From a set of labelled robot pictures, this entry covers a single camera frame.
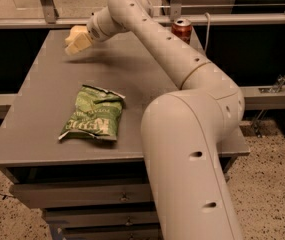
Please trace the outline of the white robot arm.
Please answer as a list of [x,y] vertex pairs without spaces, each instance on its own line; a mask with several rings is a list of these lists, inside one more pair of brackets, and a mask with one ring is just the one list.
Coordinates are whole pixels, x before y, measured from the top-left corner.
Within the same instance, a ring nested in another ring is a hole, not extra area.
[[67,54],[131,31],[177,89],[141,122],[143,154],[164,240],[243,240],[217,147],[239,126],[244,96],[205,55],[152,18],[148,0],[108,0],[72,28]]

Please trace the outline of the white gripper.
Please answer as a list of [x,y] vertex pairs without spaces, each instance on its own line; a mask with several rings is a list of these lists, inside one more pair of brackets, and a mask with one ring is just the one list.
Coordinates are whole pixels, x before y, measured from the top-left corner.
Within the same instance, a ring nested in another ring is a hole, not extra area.
[[79,33],[76,36],[69,36],[65,39],[65,52],[67,55],[74,55],[87,49],[92,45],[92,40],[104,42],[111,38],[111,36],[106,34],[99,25],[99,16],[99,13],[95,13],[88,20],[86,27],[89,35],[86,33]]

